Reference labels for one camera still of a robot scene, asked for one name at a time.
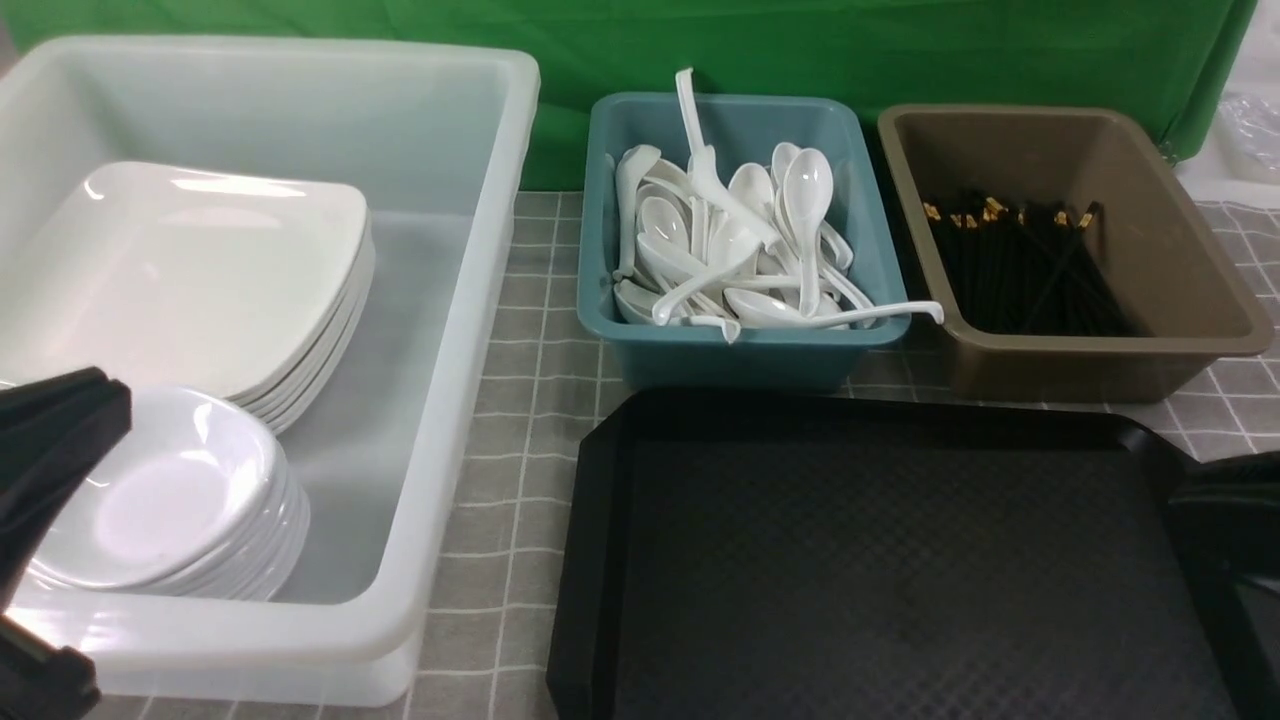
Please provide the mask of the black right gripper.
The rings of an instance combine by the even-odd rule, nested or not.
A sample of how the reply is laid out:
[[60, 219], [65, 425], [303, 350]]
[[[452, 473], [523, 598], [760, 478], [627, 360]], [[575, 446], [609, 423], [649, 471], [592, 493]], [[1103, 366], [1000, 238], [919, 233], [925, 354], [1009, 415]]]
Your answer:
[[1275, 452], [1193, 462], [1167, 503], [1239, 719], [1277, 717], [1277, 465]]

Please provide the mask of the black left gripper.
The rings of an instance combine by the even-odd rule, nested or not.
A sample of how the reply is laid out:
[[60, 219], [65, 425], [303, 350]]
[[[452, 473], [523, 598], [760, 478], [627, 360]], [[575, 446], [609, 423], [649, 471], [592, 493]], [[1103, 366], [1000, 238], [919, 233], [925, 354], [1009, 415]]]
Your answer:
[[[73, 493], [132, 428], [131, 407], [128, 386], [96, 366], [3, 391], [3, 609]], [[3, 619], [3, 717], [83, 719], [100, 700], [90, 657]]]

